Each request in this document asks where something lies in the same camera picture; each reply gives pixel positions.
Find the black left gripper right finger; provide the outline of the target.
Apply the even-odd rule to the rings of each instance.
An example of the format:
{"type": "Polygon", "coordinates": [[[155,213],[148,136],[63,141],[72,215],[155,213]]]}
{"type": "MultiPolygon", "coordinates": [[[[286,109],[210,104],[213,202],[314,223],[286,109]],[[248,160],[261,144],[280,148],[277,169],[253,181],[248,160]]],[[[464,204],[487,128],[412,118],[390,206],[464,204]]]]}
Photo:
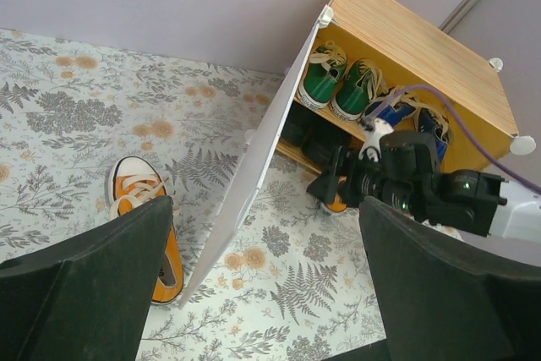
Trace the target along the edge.
{"type": "Polygon", "coordinates": [[[367,198],[359,226],[393,360],[538,360],[540,269],[367,198]]]}

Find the black shoe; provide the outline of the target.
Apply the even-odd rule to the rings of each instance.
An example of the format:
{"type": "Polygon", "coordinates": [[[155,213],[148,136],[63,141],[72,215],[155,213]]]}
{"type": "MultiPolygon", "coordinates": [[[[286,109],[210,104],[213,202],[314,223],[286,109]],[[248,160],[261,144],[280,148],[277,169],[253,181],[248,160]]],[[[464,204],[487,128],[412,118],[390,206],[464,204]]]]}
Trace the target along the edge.
{"type": "Polygon", "coordinates": [[[351,138],[352,136],[348,132],[338,128],[333,123],[317,123],[309,131],[306,140],[302,144],[301,151],[308,160],[319,167],[325,167],[329,163],[335,148],[348,145],[351,138]]]}
{"type": "Polygon", "coordinates": [[[315,113],[294,101],[283,125],[281,138],[293,146],[301,146],[316,119],[315,113]]]}

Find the white cabinet door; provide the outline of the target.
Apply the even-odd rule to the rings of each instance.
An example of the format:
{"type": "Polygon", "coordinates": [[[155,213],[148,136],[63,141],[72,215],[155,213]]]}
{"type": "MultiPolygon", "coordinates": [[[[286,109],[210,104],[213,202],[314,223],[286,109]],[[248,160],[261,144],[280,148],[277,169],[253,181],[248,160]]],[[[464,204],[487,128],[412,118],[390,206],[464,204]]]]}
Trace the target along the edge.
{"type": "Polygon", "coordinates": [[[320,24],[314,24],[259,127],[249,139],[249,147],[239,163],[238,171],[233,177],[231,185],[227,188],[215,224],[187,286],[178,300],[181,309],[188,304],[199,285],[221,258],[243,225],[250,206],[261,189],[319,29],[320,24]]]}

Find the blue sneaker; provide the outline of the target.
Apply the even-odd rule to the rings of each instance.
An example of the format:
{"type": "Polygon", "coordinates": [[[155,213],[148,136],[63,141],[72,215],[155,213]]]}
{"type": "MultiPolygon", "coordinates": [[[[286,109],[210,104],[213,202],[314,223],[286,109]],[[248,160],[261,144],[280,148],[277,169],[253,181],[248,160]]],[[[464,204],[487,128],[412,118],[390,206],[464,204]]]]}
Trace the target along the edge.
{"type": "Polygon", "coordinates": [[[387,96],[393,96],[391,103],[378,114],[378,118],[385,120],[391,126],[396,126],[403,119],[412,117],[418,110],[420,101],[415,95],[407,92],[396,96],[396,93],[401,89],[401,85],[393,86],[385,94],[376,96],[367,105],[363,116],[370,115],[387,96]]]}
{"type": "Polygon", "coordinates": [[[434,137],[439,161],[443,162],[452,142],[451,127],[445,113],[432,107],[420,107],[414,116],[414,125],[417,131],[434,137]]]}

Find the wooden shoe cabinet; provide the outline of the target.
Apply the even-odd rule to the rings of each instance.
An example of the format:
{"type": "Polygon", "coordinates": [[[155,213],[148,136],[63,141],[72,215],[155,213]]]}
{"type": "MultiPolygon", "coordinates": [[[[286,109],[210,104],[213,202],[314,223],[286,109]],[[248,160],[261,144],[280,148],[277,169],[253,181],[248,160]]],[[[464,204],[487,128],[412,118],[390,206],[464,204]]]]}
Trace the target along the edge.
{"type": "Polygon", "coordinates": [[[309,54],[326,41],[350,63],[374,62],[389,86],[411,85],[421,102],[443,112],[454,107],[494,158],[535,150],[534,138],[518,132],[498,75],[502,61],[480,57],[395,0],[330,0],[283,82],[290,101],[300,101],[309,54]]]}

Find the green sneaker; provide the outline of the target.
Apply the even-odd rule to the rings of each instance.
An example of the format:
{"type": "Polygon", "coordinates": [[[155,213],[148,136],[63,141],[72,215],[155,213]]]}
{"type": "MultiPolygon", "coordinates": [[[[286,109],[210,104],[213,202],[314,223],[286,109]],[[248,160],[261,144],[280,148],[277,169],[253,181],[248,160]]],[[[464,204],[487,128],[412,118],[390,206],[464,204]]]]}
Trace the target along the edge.
{"type": "Polygon", "coordinates": [[[318,111],[330,102],[347,70],[347,54],[333,40],[317,46],[309,55],[306,72],[298,85],[297,98],[318,111]]]}
{"type": "Polygon", "coordinates": [[[332,97],[331,112],[342,121],[357,121],[368,104],[386,91],[382,70],[374,61],[361,58],[352,64],[342,88],[332,97]]]}

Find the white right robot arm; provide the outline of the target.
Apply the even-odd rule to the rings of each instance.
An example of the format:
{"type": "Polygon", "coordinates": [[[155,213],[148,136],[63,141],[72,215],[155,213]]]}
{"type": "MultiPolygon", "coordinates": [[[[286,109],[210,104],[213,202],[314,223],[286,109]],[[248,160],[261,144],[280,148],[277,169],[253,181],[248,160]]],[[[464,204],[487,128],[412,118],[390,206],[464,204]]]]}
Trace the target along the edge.
{"type": "Polygon", "coordinates": [[[338,147],[307,192],[329,213],[372,197],[420,223],[540,240],[538,191],[485,172],[444,173],[434,137],[413,130],[377,131],[361,151],[338,147]]]}

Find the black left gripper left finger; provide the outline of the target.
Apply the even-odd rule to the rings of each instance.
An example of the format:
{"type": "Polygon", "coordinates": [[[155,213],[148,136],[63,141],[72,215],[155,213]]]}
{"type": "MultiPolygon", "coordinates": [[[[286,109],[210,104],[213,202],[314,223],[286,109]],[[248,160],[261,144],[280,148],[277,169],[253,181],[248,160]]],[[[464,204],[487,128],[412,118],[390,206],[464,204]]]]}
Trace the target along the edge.
{"type": "Polygon", "coordinates": [[[134,360],[156,277],[119,217],[1,264],[3,360],[134,360]]]}

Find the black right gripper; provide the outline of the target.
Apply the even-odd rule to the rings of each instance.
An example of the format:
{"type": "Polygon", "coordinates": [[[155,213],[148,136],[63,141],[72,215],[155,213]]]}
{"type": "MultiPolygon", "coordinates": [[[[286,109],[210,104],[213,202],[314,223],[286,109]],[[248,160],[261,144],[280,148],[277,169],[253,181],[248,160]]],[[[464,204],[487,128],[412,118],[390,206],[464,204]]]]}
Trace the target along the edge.
{"type": "MultiPolygon", "coordinates": [[[[334,193],[324,198],[322,187],[331,179],[344,176],[349,149],[333,151],[323,172],[309,184],[307,193],[317,202],[330,203],[334,193]]],[[[414,130],[400,130],[381,137],[360,158],[350,161],[345,179],[338,184],[337,196],[349,208],[373,197],[417,222],[429,218],[429,204],[435,199],[440,181],[440,159],[435,137],[414,130]]]]}

